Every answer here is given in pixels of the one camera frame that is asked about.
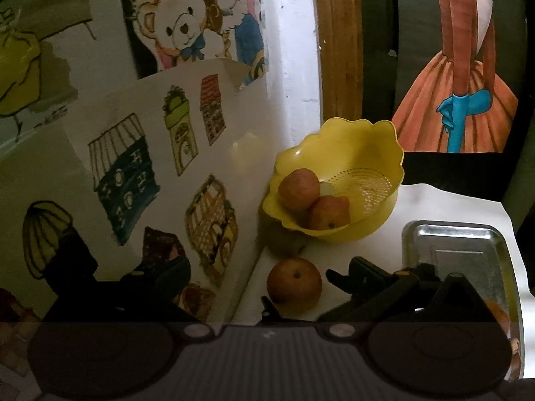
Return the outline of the red apple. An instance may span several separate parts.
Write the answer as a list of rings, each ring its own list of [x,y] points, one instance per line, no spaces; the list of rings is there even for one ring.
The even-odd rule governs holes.
[[[279,185],[279,200],[291,211],[307,210],[320,198],[320,183],[316,174],[308,168],[296,169]]]
[[[336,229],[350,222],[350,202],[345,196],[320,196],[308,210],[307,226],[312,230]]]
[[[302,313],[316,306],[322,289],[319,270],[304,258],[279,261],[266,279],[269,299],[275,306],[293,313]]]

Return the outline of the small orange tangerine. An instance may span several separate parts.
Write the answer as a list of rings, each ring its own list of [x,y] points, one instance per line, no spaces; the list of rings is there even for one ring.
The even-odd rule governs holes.
[[[510,331],[511,331],[511,324],[512,324],[509,314],[504,309],[502,309],[502,307],[495,301],[485,300],[484,302],[486,306],[488,307],[488,309],[493,314],[496,321],[501,326],[505,335],[509,336]]]

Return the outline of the small brown walnut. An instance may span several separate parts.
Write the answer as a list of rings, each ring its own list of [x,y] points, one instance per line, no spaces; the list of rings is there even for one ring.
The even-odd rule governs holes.
[[[520,357],[520,341],[516,338],[510,338],[510,344],[512,347],[512,361],[508,374],[506,376],[507,381],[516,381],[520,378],[521,374],[521,357]]]

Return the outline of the small kiwi beside bowl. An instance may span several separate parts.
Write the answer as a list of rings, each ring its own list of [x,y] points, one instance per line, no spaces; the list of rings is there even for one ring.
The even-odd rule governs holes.
[[[265,232],[266,247],[276,257],[299,257],[310,242],[310,237],[299,231],[289,230],[281,222],[272,223]]]

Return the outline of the metal baking tray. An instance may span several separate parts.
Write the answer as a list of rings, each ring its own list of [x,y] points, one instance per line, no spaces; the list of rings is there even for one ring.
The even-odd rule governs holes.
[[[420,220],[404,227],[402,246],[405,266],[432,264],[441,279],[452,272],[460,272],[483,300],[495,301],[509,314],[512,324],[508,338],[516,338],[521,343],[522,378],[521,301],[512,259],[502,234],[487,225]]]

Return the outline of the colourful houses drawing paper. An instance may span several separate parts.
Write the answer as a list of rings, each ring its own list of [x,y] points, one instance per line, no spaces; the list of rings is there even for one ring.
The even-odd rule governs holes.
[[[43,317],[84,282],[136,268],[149,226],[177,235],[191,262],[181,308],[228,320],[282,143],[271,78],[244,75],[227,60],[177,67],[2,145],[2,287]]]

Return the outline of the red apple in bowl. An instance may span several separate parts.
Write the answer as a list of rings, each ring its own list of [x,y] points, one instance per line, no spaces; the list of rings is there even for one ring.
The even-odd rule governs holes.
[[[296,169],[279,185],[279,200],[291,211],[307,210],[320,198],[320,183],[316,174],[308,168]]]

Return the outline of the yellow plastic colander bowl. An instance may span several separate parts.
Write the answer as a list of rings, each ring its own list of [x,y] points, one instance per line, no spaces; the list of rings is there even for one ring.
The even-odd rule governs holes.
[[[319,132],[306,136],[294,148],[279,152],[264,212],[288,230],[330,243],[360,240],[379,229],[395,208],[405,178],[404,150],[389,120],[327,120]],[[351,223],[332,230],[304,228],[303,220],[283,207],[279,185],[291,172],[307,168],[319,179],[321,194],[345,196]]]

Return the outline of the orange dress lady poster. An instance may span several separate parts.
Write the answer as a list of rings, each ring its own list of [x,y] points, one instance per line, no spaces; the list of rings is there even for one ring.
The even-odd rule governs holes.
[[[438,0],[442,49],[393,117],[409,152],[501,153],[518,99],[496,73],[493,0]]]

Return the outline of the boy with fan drawing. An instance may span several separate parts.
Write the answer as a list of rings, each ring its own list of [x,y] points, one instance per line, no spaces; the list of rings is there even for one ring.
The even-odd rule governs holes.
[[[1,0],[1,142],[135,77],[120,0]]]

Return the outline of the dark cabinet door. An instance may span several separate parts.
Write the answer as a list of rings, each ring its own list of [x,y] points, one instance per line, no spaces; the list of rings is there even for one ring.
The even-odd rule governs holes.
[[[493,0],[496,73],[518,99],[501,153],[409,152],[405,182],[426,183],[459,194],[502,199],[512,181],[529,122],[527,0]],[[362,0],[363,117],[393,117],[426,64],[442,49],[438,0]]]

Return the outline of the brown wooden door frame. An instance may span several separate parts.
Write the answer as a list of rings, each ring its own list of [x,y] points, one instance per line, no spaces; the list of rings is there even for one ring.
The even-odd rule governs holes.
[[[359,120],[363,110],[361,0],[315,0],[323,119]]]

